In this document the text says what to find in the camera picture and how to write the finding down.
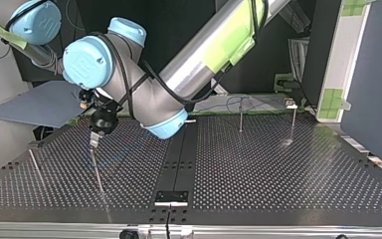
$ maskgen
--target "yellow-green tape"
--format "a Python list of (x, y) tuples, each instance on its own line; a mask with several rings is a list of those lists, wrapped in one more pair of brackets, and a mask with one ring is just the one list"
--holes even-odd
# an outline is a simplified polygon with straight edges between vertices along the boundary
[[(264, 5), (262, 0), (256, 3), (260, 24)], [(207, 48), (203, 62), (211, 71), (218, 73), (228, 62), (236, 65), (254, 47), (252, 19), (251, 0), (245, 0)]]
[(342, 108), (343, 89), (325, 89), (318, 117), (320, 119), (337, 120)]
[(1, 26), (0, 26), (0, 37), (7, 40), (8, 42), (10, 42), (12, 44), (17, 45), (19, 48), (21, 48), (23, 50), (27, 46), (27, 42), (24, 38), (17, 36), (13, 33), (5, 31), (5, 29), (3, 29)]
[(344, 0), (342, 16), (361, 16), (367, 0)]

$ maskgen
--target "perforated metal table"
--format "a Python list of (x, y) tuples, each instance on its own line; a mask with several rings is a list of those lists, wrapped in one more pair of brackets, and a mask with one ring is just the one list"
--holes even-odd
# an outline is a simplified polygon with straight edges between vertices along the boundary
[[(121, 119), (97, 153), (102, 197), (82, 120), (33, 150), (40, 170), (29, 152), (0, 169), (0, 222), (382, 227), (382, 169), (331, 129), (307, 115), (238, 125), (198, 117), (159, 140)], [(188, 206), (155, 207), (159, 191), (187, 191)]]

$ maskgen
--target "light blue joint cover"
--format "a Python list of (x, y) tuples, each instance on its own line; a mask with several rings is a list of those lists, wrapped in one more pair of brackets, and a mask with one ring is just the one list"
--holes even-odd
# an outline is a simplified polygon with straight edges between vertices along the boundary
[(144, 47), (147, 32), (143, 27), (134, 22), (124, 18), (112, 18), (107, 29)]
[[(11, 18), (36, 2), (38, 0), (24, 3), (12, 14)], [(48, 1), (21, 17), (12, 24), (9, 30), (23, 37), (30, 44), (45, 45), (58, 35), (61, 29), (61, 20), (61, 11), (58, 6), (54, 2)]]
[(106, 43), (94, 36), (75, 41), (64, 52), (64, 78), (84, 89), (106, 85), (113, 74), (113, 59)]
[(145, 127), (145, 129), (149, 130), (160, 139), (167, 139), (173, 136), (182, 127), (182, 125), (185, 124), (187, 119), (188, 113), (185, 111), (185, 109), (182, 109), (182, 111), (180, 111), (171, 119), (158, 123), (154, 126)]

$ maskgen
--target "black metal bracket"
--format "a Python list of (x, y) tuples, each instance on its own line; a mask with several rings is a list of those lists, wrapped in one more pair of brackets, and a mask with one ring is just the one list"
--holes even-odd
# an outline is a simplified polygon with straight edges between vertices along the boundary
[(159, 191), (155, 206), (184, 207), (188, 206), (188, 191)]

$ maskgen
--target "metal pin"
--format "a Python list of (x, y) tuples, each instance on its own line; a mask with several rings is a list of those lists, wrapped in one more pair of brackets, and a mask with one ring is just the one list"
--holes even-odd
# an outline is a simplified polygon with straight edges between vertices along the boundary
[(240, 119), (240, 132), (243, 131), (243, 120), (244, 120), (244, 113), (241, 113), (241, 119)]
[(95, 168), (95, 178), (97, 179), (98, 188), (100, 189), (101, 193), (104, 193), (103, 185), (101, 184), (100, 173), (97, 167), (96, 153), (93, 147), (90, 148), (90, 155), (92, 156), (93, 167)]
[(36, 170), (39, 171), (40, 168), (39, 168), (39, 165), (37, 164), (36, 157), (34, 156), (33, 150), (29, 149), (29, 152), (30, 152), (30, 156), (32, 157), (32, 160), (33, 160), (33, 163), (34, 163), (34, 167), (36, 168)]
[(243, 102), (240, 103), (240, 132), (243, 131), (243, 121), (244, 121), (244, 113), (243, 113)]
[(296, 110), (297, 110), (297, 108), (295, 108), (295, 109), (293, 110), (292, 127), (294, 127), (294, 126), (295, 126), (295, 120), (296, 120)]

